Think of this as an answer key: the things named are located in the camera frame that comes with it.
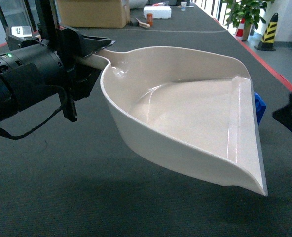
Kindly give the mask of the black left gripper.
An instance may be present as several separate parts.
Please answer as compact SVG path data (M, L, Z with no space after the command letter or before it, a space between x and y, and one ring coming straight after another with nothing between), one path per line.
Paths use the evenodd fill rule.
M5 79L12 89L19 111L58 93L64 117L77 120L75 102L88 97L96 82L95 68L82 66L76 58L85 58L114 41L110 38L87 36L71 27L56 29L58 47L52 49L45 39L18 37L6 30L10 49L6 59L10 70Z

